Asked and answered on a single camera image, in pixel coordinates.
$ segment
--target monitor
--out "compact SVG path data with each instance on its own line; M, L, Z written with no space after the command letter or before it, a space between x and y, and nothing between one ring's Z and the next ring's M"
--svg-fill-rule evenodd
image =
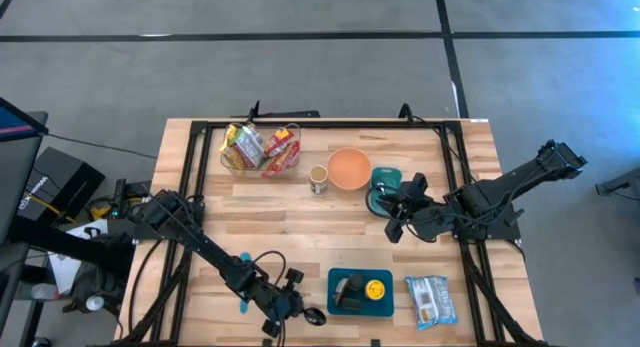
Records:
M47 127L0 97L0 142L42 136Z

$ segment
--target butcher block tabletop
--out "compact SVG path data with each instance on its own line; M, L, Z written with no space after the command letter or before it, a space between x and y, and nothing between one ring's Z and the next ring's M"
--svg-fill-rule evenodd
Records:
M152 192L178 190L191 121L167 121ZM461 120L461 124L473 176L476 179L499 176L500 164L489 123ZM256 257L267 250L281 251L287 258L287 267L304 272L304 280L298 289L305 306L317 307L326 314L327 323L321 327L309 324L302 316L288 319L286 344L368 346L372 339L379 339L382 346L475 345L460 248L451 234L440 235L436 243L428 244L405 233L399 243L390 243L384 234L387 221L372 215L366 208L365 189L346 192L329 185L325 193L314 195L308 183L309 170L318 164L326 165L331 152L342 147L357 147L367 153L374 167L400 169L403 180L412 179L417 172L424 173L429 183L427 194L436 201L442 201L442 195L449 192L449 186L438 135L430 129L308 128L301 132L302 152L296 168L288 176L264 179L259 176L238 177L227 170L220 163L218 151L224 131L214 130L204 186L205 233L231 255L247 252ZM189 192L195 184L201 139L196 145ZM450 143L455 146L452 136ZM458 185L461 185L460 164L454 160L454 165ZM144 242L136 248L120 314L125 335L133 280L152 244ZM134 325L157 296L166 246L167 242L162 242L141 275L133 305ZM487 248L498 296L524 330L541 339L522 256L503 241L487 241ZM269 275L277 276L281 261L278 256L270 255L259 265ZM391 271L395 302L393 316L328 314L327 277L334 267ZM418 331L416 313L404 278L427 275L448 278L459 319L457 325L436 325ZM261 331L265 320L262 312L250 303L243 314L241 301L224 286L217 270L195 254L188 286L180 345L259 346L268 337ZM485 333L491 339L493 332L488 307L482 294L478 293ZM173 306L172 299L165 310L163 339L169 337Z

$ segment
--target wire basket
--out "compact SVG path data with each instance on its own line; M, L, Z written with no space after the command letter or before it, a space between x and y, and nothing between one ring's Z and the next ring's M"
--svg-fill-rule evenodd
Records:
M227 131L229 130L230 126L235 126L237 129L242 129L243 125L240 123L231 123L229 124L229 126L225 129L225 136L227 135ZM263 146L262 148L265 148L265 144L267 143L267 141L269 140L269 138L278 130L278 127L273 127L273 128L268 128L268 127L254 127L256 132L258 132L260 134L260 136L262 137L262 139L264 140ZM284 128L288 129L289 131L292 131L293 133L293 137L291 137L291 139L289 139L287 141L288 146L291 146L292 144L294 144L295 142L298 142L300 144L302 144L302 129L300 128L300 126L298 126L295 123L289 123L287 125L284 126ZM236 168L236 166L232 165L231 162L229 162L228 158L224 155L224 154L220 154L220 163L226 167L231 174L235 175L235 176L243 176L243 177L262 177L262 178L268 178L268 177L273 177L273 176L290 176L293 173L294 168L298 165L298 162L300 161L300 152L298 152L298 154L295 156L294 160L291 162L291 164L284 168L281 169L279 171L272 171L269 170L269 166L271 166L271 164L279 157L281 157L282 153L284 153L284 151L282 151L281 153L277 154L276 156L273 157L268 157L263 159L260 164L258 164L256 167L249 167L249 168L243 168L243 169L239 169Z

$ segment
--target small cup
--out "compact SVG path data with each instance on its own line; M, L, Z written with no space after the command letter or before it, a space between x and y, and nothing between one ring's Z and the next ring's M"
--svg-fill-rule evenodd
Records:
M311 184L311 191L315 194L320 194L327 189L329 173L324 166L315 166L309 171L309 183Z

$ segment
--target orange bowl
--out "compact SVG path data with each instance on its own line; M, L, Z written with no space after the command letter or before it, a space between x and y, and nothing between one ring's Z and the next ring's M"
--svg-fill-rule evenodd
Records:
M371 161L357 148L340 148L329 156L327 171L331 183L343 190L353 191L369 182Z

